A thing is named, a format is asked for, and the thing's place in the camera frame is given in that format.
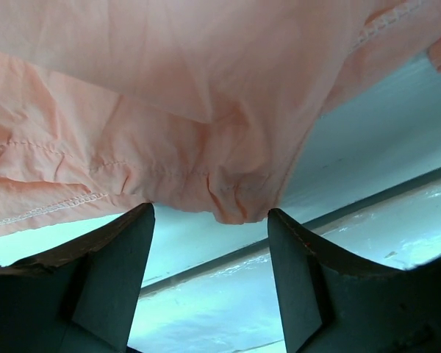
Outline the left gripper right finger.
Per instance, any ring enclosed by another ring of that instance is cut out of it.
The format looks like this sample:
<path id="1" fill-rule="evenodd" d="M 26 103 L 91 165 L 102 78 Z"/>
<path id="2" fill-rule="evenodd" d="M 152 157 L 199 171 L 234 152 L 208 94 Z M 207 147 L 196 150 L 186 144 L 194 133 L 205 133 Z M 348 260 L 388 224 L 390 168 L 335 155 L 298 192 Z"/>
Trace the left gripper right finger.
<path id="1" fill-rule="evenodd" d="M 441 352 L 441 257 L 398 270 L 268 214 L 288 352 Z"/>

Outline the salmon pink jacket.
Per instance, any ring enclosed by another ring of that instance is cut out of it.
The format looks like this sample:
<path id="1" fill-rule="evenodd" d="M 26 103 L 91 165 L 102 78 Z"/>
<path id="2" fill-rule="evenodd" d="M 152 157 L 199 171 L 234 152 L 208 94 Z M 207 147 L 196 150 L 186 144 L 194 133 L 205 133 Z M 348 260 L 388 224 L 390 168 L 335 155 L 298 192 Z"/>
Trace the salmon pink jacket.
<path id="1" fill-rule="evenodd" d="M 441 1 L 0 1 L 0 236 L 157 202 L 261 221 Z"/>

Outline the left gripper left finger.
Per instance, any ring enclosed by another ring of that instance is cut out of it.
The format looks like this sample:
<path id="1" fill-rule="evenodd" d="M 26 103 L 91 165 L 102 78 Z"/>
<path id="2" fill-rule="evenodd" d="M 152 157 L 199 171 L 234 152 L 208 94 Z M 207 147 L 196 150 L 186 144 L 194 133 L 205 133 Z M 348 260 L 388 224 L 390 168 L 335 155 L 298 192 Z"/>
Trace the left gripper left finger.
<path id="1" fill-rule="evenodd" d="M 0 266 L 0 352 L 127 352 L 154 225 L 141 204 Z"/>

